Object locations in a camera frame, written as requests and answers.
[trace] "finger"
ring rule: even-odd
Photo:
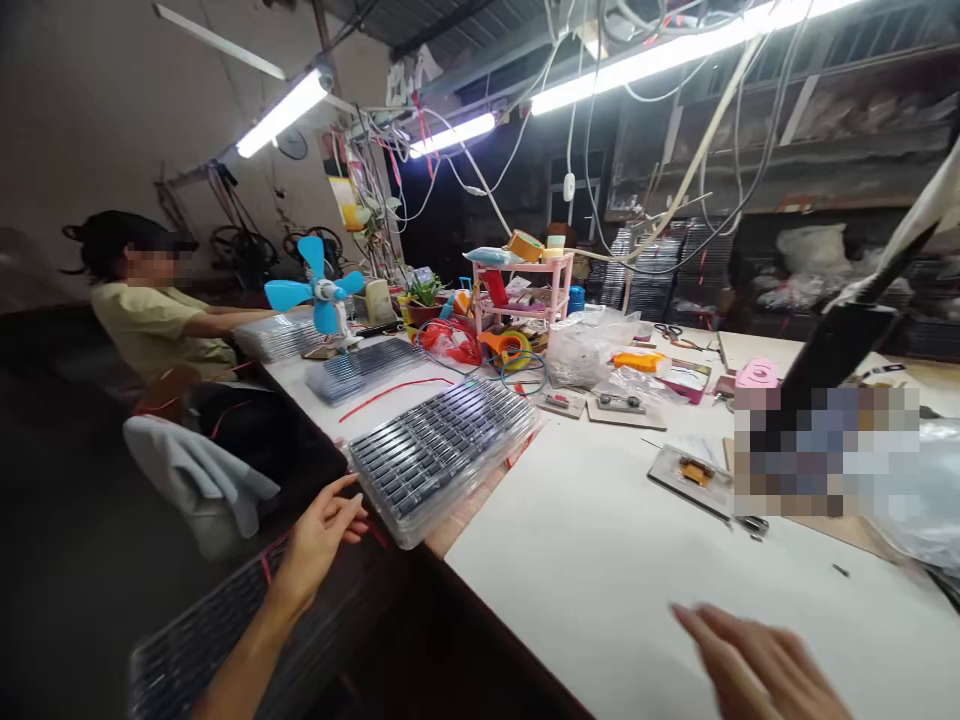
[[[817,664],[813,661],[813,658],[810,657],[807,652],[807,648],[803,644],[796,633],[787,630],[786,628],[769,628],[770,634],[773,637],[774,641],[783,651],[790,657],[791,660],[796,664],[800,671],[809,678],[810,682],[814,685],[817,685],[821,690],[825,690],[832,695],[836,695],[836,692],[833,690],[833,686],[830,685],[830,682],[827,680],[826,676],[820,672],[820,668],[817,667]]]
[[[330,503],[323,509],[323,519],[329,520],[330,518],[332,518],[334,515],[340,512],[340,508],[342,508],[348,502],[350,502],[349,498],[342,498],[342,497],[333,498],[330,501]],[[361,520],[366,520],[369,516],[370,516],[370,513],[368,513],[362,507],[360,508],[360,512],[357,513],[357,517],[360,518]]]
[[[307,508],[304,515],[319,515],[322,518],[323,510],[333,500],[333,496],[338,495],[344,488],[349,487],[356,479],[357,473],[353,473],[352,475],[344,475],[339,480],[334,480],[320,491],[320,494],[310,503],[310,507]]]
[[[362,502],[363,493],[357,493],[350,498],[350,501],[340,509],[340,512],[337,513],[337,516],[330,524],[330,532],[334,533],[337,537],[343,537],[347,528],[350,527],[350,523],[352,523],[357,516]]]
[[[741,707],[743,717],[772,718],[775,711],[753,679],[747,675],[736,651],[682,605],[672,605],[673,614],[700,649],[704,668],[713,681],[718,697],[728,705]]]
[[[796,691],[787,672],[774,652],[765,642],[759,624],[753,624],[731,615],[713,605],[704,605],[696,615],[715,635],[735,647],[753,673],[767,690],[781,695],[793,695]]]

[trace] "small plastic shelf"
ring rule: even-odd
[[[476,318],[477,334],[483,331],[484,315],[514,315],[517,317],[540,318],[547,322],[548,330],[547,344],[550,344],[550,334],[552,334],[553,323],[557,321],[557,313],[560,313],[560,319],[567,317],[567,301],[570,299],[570,283],[573,279],[573,253],[566,253],[559,258],[545,263],[518,263],[516,265],[487,265],[485,263],[473,263],[473,286],[477,287],[480,281],[480,273],[488,270],[500,270],[506,272],[548,272],[553,274],[553,281],[550,285],[550,302],[542,310],[511,310],[510,308],[496,307],[491,302],[483,302],[480,293],[476,293],[473,299],[474,312]]]
[[[569,300],[569,295],[563,293],[560,296],[559,302],[553,308],[554,313],[561,312]],[[499,308],[496,305],[492,305],[485,302],[477,302],[476,305],[480,308],[480,312],[487,313],[488,315],[517,315],[518,317],[543,317],[544,313],[548,312],[550,308],[545,307],[542,310],[514,310],[513,308]]]

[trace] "potted plant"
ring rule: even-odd
[[[407,278],[409,282],[404,295],[411,324],[420,327],[428,320],[440,317],[443,303],[437,301],[437,293],[443,289],[443,282],[436,273],[431,273],[430,277],[422,279],[417,276],[416,271],[411,270]]]

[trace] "ceiling light tube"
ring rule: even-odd
[[[257,150],[299,120],[326,94],[327,91],[320,84],[320,71],[314,68],[237,143],[240,157],[252,157]]]
[[[473,120],[457,125],[453,130],[444,130],[432,137],[428,137],[426,143],[422,140],[413,143],[410,146],[410,155],[417,158],[421,155],[432,153],[434,150],[442,150],[451,145],[458,145],[461,141],[469,140],[478,135],[485,135],[496,127],[497,119],[493,113],[484,113]]]
[[[534,115],[542,115],[588,98],[594,92],[599,95],[621,87],[624,83],[642,80],[691,60],[699,60],[735,47],[758,34],[796,25],[808,15],[808,8],[809,19],[812,20],[858,2],[861,0],[783,0],[776,7],[776,3],[771,2],[752,8],[744,13],[743,19],[738,18],[717,30],[678,37],[602,67],[598,73],[584,73],[575,80],[538,93],[533,96],[532,112]]]

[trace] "wall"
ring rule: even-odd
[[[295,74],[319,49],[309,2],[294,11],[259,0],[166,0],[174,11],[210,27]],[[331,33],[340,23],[330,20]],[[335,52],[347,100],[383,101],[387,48],[356,33]],[[64,295],[37,292],[26,305],[83,298],[86,282],[56,272],[78,266],[66,224],[116,208],[162,219],[152,183],[217,155],[284,93],[285,84],[226,57],[161,21],[148,0],[7,0],[0,9],[0,256],[8,237],[26,238],[32,271]],[[260,230],[282,231],[283,209],[305,225],[342,229],[321,163],[318,133],[305,132],[306,159],[271,147],[235,163],[239,193]],[[205,185],[181,192],[189,220],[205,238],[226,222]],[[209,274],[209,258],[195,274]],[[0,262],[11,266],[10,257]]]

